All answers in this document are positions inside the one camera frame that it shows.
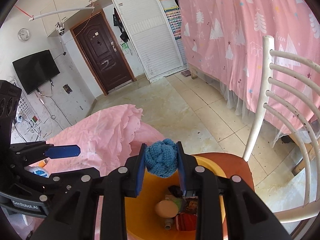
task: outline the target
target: door frame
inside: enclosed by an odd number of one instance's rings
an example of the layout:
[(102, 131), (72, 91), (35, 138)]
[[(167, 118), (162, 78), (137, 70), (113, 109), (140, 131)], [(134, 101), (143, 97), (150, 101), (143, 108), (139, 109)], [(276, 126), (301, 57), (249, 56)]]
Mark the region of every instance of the door frame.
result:
[(70, 32), (71, 32), (71, 34), (72, 34), (72, 37), (73, 37), (73, 39), (74, 39), (74, 41), (75, 41), (75, 43), (76, 43), (76, 45), (77, 45), (77, 47), (78, 47), (78, 49), (79, 49), (79, 51), (80, 51), (80, 53), (81, 53), (84, 61), (86, 62), (88, 68), (90, 69), (92, 75), (94, 76), (94, 79), (95, 79), (96, 82), (98, 83), (98, 85), (99, 85), (99, 87), (101, 88), (103, 94), (106, 96), (106, 95), (108, 95), (108, 91), (107, 91), (106, 88), (103, 86), (103, 83), (101, 82), (99, 76), (98, 76), (98, 75), (96, 74), (96, 72), (94, 71), (94, 68), (92, 67), (92, 65), (91, 65), (91, 63), (90, 63), (90, 61), (89, 61), (86, 53), (84, 52), (82, 46), (80, 45), (80, 42), (78, 41), (78, 39), (77, 39), (77, 37), (76, 37), (76, 35), (75, 35), (75, 33), (74, 33), (74, 29), (75, 29), (76, 27), (78, 27), (79, 25), (81, 25), (81, 24), (84, 23), (85, 21), (89, 21), (92, 17), (94, 17), (94, 16), (96, 16), (96, 15), (98, 15), (98, 14), (101, 14), (101, 15), (102, 15), (102, 18), (103, 18), (103, 20), (104, 20), (104, 22), (105, 22), (105, 24), (106, 24), (106, 26), (107, 26), (107, 28), (108, 28), (108, 31), (109, 31), (109, 33), (110, 33), (113, 41), (115, 42), (115, 46), (116, 46), (117, 50), (119, 51), (119, 53), (120, 53), (120, 55), (121, 55), (121, 58), (122, 58), (122, 60), (123, 60), (123, 62), (124, 62), (124, 64), (125, 64), (126, 68), (127, 68), (128, 71), (129, 71), (129, 74), (130, 74), (130, 76), (131, 76), (131, 78), (132, 78), (132, 81), (136, 81), (137, 79), (136, 79), (135, 76), (133, 75), (132, 69), (130, 68), (130, 66), (129, 66), (128, 62), (127, 62), (127, 59), (125, 58), (125, 56), (124, 56), (124, 54), (123, 54), (123, 52), (122, 52), (122, 49), (121, 49), (121, 47), (120, 47), (120, 45), (119, 45), (119, 43), (118, 43), (118, 40), (117, 40), (115, 34), (113, 33), (113, 31), (112, 31), (112, 29), (111, 29), (111, 27), (110, 27), (110, 25), (109, 25), (109, 22), (108, 22), (108, 20), (107, 20), (107, 18), (106, 18), (106, 15), (105, 15), (103, 9), (101, 9), (100, 11), (98, 11), (97, 13), (95, 13), (94, 15), (91, 15), (90, 17), (87, 17), (85, 20), (82, 20), (81, 22), (77, 23), (75, 26), (73, 26), (72, 28), (70, 28)]

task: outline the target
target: chair seat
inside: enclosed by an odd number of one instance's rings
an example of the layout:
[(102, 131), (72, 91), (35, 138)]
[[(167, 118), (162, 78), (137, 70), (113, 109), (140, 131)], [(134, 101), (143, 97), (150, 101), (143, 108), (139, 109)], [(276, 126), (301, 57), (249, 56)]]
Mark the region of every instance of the chair seat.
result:
[[(239, 175), (254, 191), (252, 173), (248, 163), (243, 158), (229, 153), (200, 153), (196, 154), (196, 156), (201, 156), (215, 162), (223, 169), (227, 178), (231, 178), (233, 175)], [(222, 224), (222, 229), (223, 239), (228, 238), (226, 219)]]

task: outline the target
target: white camera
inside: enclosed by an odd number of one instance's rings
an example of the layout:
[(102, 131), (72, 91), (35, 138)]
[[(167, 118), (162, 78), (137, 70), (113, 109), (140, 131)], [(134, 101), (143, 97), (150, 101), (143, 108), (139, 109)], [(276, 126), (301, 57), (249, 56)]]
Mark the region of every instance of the white camera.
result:
[(60, 36), (62, 36), (64, 34), (64, 24), (63, 23), (57, 24), (57, 32)]

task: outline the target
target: black flat screen tv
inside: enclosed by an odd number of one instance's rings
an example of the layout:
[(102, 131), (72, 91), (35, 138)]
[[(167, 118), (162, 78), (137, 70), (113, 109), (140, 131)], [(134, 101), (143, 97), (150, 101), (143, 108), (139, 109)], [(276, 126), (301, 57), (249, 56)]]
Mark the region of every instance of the black flat screen tv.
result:
[(23, 57), (12, 64), (28, 95), (60, 73), (49, 50)]

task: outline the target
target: yellow bucket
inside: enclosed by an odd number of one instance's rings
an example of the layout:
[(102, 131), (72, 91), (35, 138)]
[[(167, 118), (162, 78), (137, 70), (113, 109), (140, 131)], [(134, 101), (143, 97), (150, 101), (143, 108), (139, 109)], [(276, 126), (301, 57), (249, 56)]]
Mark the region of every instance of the yellow bucket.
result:
[[(225, 177), (224, 171), (213, 161), (195, 156), (199, 165), (211, 170), (214, 174)], [(138, 240), (194, 240), (196, 231), (177, 231), (175, 226), (164, 229), (164, 219), (158, 217), (155, 206), (164, 199), (168, 187), (179, 185), (178, 172), (171, 177), (162, 179), (145, 170), (142, 190), (137, 198), (125, 198), (125, 217), (128, 233)], [(225, 210), (220, 196), (222, 221)]]

